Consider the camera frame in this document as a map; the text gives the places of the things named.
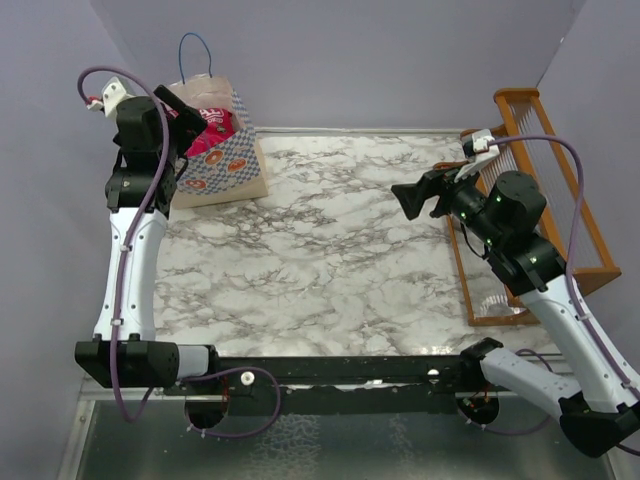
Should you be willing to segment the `red snack bag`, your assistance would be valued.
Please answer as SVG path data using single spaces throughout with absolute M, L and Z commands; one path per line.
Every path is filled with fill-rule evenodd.
M 200 109 L 199 113 L 207 122 L 207 126 L 187 150 L 188 158 L 207 153 L 235 133 L 234 115 L 231 111 L 223 108 L 206 108 Z

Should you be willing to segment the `checkered paper bag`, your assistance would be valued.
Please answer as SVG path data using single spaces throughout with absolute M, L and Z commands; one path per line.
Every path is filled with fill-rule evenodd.
M 235 133 L 207 153 L 186 158 L 187 168 L 177 181 L 172 206 L 203 207 L 269 194 L 264 154 L 249 112 L 240 95 L 224 76 L 215 76 L 208 65 L 204 74 L 188 77 L 178 60 L 180 80 L 169 89 L 197 109 L 223 108 L 233 113 Z

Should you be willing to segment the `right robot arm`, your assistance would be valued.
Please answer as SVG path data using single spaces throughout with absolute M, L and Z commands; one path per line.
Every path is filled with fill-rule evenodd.
M 435 198 L 431 217 L 454 216 L 478 237 L 492 272 L 545 327 L 573 372 L 565 379 L 485 339 L 463 351 L 461 383 L 472 391 L 493 384 L 518 394 L 557 421 L 582 454 L 602 456 L 639 429 L 632 391 L 638 374 L 598 327 L 565 273 L 564 257 L 537 232 L 546 199 L 533 177 L 507 171 L 483 194 L 475 177 L 456 181 L 457 172 L 430 170 L 391 191 L 408 219 Z

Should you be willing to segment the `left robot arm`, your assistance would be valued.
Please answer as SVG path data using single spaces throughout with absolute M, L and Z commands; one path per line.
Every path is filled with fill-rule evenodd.
M 171 387 L 186 377 L 206 395 L 221 371 L 207 347 L 180 347 L 156 338 L 153 294 L 161 240 L 177 190 L 177 159 L 185 158 L 206 122 L 168 88 L 136 96 L 113 77 L 93 100 L 114 120 L 118 147 L 105 185 L 111 253 L 103 307 L 89 341 L 75 346 L 76 363 L 105 388 Z

